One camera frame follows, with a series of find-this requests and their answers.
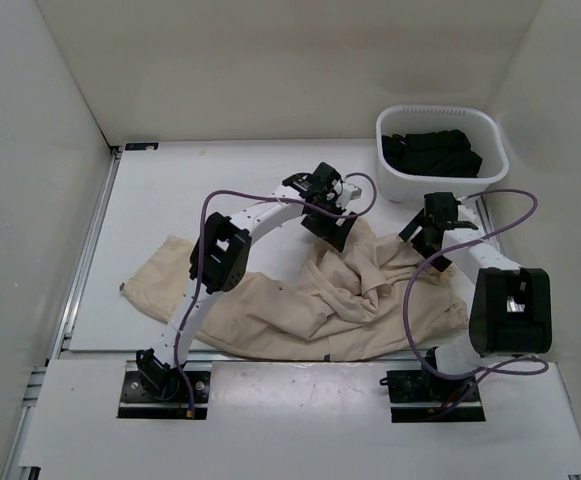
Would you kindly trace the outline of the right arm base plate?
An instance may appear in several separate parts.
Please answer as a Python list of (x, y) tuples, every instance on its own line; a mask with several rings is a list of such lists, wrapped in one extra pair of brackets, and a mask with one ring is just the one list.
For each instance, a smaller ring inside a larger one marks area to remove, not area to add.
[(387, 389), (393, 423), (486, 420), (474, 377), (445, 380), (423, 370), (389, 370), (379, 384)]

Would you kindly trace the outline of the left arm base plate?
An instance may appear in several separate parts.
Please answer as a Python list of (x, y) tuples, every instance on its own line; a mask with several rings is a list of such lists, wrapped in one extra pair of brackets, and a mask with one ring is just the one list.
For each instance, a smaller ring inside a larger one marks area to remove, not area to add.
[(211, 371), (192, 370), (186, 374), (194, 397), (193, 413), (188, 409), (190, 392), (179, 374), (158, 393), (135, 366), (128, 366), (120, 390), (117, 417), (140, 420), (205, 420), (211, 391)]

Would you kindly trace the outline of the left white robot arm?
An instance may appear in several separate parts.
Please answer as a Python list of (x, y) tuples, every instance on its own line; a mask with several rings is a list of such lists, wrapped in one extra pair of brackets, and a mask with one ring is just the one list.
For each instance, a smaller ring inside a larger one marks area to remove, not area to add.
[(210, 193), (190, 255), (190, 286), (158, 340), (136, 352), (143, 389), (159, 402), (176, 401), (186, 393), (192, 409), (194, 387), (184, 372), (191, 343), (214, 304), (244, 279), (251, 247), (299, 218), (310, 233), (341, 251), (356, 219), (368, 212), (348, 210), (361, 196), (361, 187), (325, 163), (312, 173), (291, 175), (267, 196)]

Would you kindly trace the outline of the beige trousers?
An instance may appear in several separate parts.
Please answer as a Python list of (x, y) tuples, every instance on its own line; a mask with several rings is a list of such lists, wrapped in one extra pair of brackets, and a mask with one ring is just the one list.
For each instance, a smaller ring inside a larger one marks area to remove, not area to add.
[[(359, 219), (343, 252), (317, 241), (294, 284), (246, 274), (196, 337), (263, 360), (352, 362), (404, 350), (402, 303), (420, 261), (397, 235), (378, 237)], [(429, 269), (413, 287), (409, 320), (415, 341), (429, 343), (466, 329), (467, 307), (448, 276)]]

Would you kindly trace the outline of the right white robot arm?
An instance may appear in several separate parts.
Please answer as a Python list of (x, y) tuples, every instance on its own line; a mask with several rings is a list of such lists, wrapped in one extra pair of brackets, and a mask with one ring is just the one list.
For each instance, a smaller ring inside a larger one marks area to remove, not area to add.
[[(479, 372), (507, 371), (483, 363), (492, 355), (512, 355), (533, 361), (552, 346), (551, 285), (548, 273), (510, 260), (488, 243), (490, 236), (470, 220), (459, 218), (459, 208), (439, 212), (424, 207), (399, 233), (423, 262), (405, 288), (402, 320), (408, 344), (422, 372), (419, 387), (430, 399), (440, 400), (456, 381)], [(410, 325), (410, 298), (420, 274), (429, 267), (443, 272), (455, 265), (474, 286), (468, 330), (432, 353), (417, 347)]]

